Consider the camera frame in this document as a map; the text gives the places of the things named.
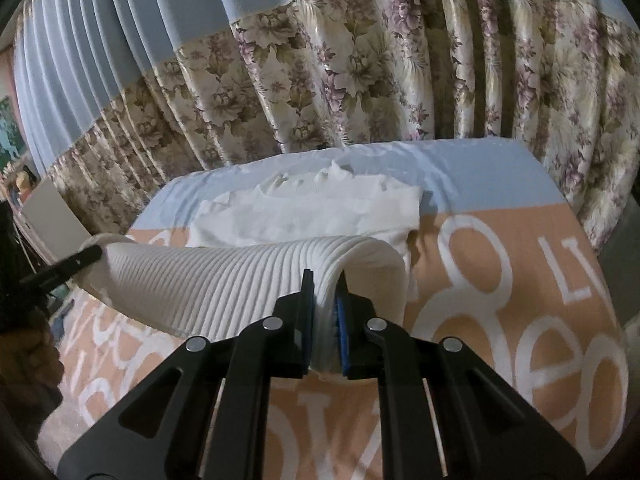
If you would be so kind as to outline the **white knit sweater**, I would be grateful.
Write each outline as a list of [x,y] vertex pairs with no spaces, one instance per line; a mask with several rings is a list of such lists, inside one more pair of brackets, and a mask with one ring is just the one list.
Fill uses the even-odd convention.
[[408,238],[420,224],[422,195],[384,174],[353,174],[338,165],[275,174],[201,203],[186,246],[96,236],[101,259],[77,281],[157,330],[221,340],[270,315],[311,270],[310,366],[334,373],[339,280],[391,321],[404,316],[414,291]]

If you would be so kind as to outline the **white board panel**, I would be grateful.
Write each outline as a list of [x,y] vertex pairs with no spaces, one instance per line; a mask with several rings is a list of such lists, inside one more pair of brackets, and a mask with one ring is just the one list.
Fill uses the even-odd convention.
[[29,194],[21,217],[28,235],[47,262],[73,255],[91,237],[50,179],[41,180]]

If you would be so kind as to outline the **green wall picture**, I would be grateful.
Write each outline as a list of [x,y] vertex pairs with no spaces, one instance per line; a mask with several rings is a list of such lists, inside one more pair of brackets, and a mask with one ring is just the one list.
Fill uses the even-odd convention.
[[26,144],[17,125],[10,98],[0,101],[0,169],[16,162],[26,152]]

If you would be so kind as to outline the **blue floral curtain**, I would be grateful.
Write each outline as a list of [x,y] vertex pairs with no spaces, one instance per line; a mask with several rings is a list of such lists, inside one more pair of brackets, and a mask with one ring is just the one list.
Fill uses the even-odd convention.
[[196,170],[506,136],[601,248],[639,169],[622,0],[23,0],[13,73],[36,166],[92,232]]

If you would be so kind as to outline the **orange blue lettered bedspread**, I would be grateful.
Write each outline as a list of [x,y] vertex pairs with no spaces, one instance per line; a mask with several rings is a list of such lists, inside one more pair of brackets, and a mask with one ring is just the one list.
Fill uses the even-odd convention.
[[[407,234],[411,300],[398,311],[408,332],[462,339],[574,445],[588,472],[596,468],[624,428],[623,330],[572,208],[516,141],[378,143],[194,172],[165,185],[128,236],[204,246],[192,228],[204,222],[213,234],[220,214],[205,211],[220,209],[221,196],[255,190],[275,200],[277,176],[312,180],[334,166],[422,190],[418,234]],[[86,292],[74,300],[61,340],[64,402],[38,441],[52,468],[182,343]],[[374,382],[349,386],[313,372],[300,386],[273,387],[266,479],[382,479]]]

